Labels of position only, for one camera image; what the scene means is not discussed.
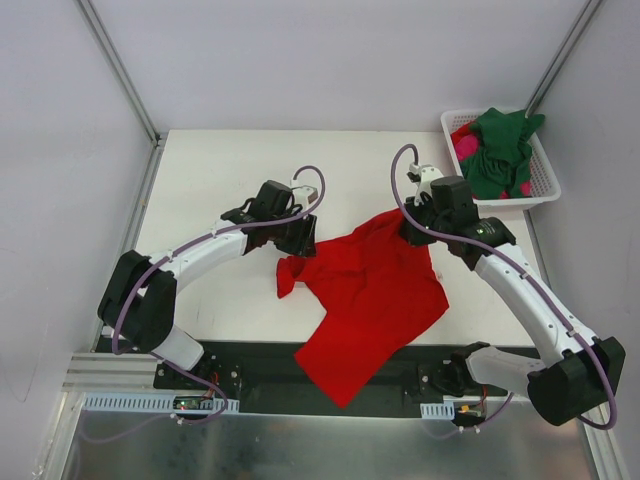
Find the red t-shirt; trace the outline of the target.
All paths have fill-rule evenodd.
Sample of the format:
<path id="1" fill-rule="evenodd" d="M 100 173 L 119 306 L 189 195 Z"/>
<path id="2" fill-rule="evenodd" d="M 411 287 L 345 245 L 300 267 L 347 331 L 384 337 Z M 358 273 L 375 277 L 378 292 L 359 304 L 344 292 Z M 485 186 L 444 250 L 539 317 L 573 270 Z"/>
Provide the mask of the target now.
<path id="1" fill-rule="evenodd" d="M 349 235 L 318 243 L 311 258 L 277 263 L 279 298 L 302 283 L 326 311 L 294 358 L 340 408 L 449 308 L 428 248 L 401 237 L 403 221 L 399 210 L 387 211 Z"/>

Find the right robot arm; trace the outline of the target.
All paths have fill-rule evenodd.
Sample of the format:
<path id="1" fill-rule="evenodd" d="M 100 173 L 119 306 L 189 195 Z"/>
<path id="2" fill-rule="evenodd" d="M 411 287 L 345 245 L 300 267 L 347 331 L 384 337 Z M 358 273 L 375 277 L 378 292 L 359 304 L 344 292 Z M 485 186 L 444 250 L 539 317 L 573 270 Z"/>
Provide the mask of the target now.
<path id="1" fill-rule="evenodd" d="M 449 252 L 486 282 L 503 300 L 532 340 L 530 358 L 477 341 L 455 351 L 438 376 L 442 390 L 470 395 L 483 385 L 527 398 L 549 424 L 576 419 L 598 430 L 618 420 L 616 390 L 625 350 L 614 337 L 601 339 L 562 305 L 531 269 L 516 238 L 498 218 L 480 217 L 474 207 L 461 210 L 454 231 L 439 232 L 444 213 L 432 203 L 400 206 L 402 236 L 417 247 L 441 241 Z"/>

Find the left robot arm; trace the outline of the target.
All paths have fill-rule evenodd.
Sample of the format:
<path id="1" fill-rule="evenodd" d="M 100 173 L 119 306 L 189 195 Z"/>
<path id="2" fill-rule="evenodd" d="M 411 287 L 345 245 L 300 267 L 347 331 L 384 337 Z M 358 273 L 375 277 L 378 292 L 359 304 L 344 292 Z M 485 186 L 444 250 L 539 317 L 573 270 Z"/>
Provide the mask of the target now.
<path id="1" fill-rule="evenodd" d="M 97 315 L 142 353 L 177 366 L 177 377 L 192 389 L 205 386 L 212 366 L 203 345 L 175 325 L 178 294 L 224 262 L 241 258 L 271 242 L 299 257 L 315 255 L 313 214 L 254 222 L 238 209 L 227 212 L 200 236 L 152 256 L 124 253 L 107 284 Z"/>

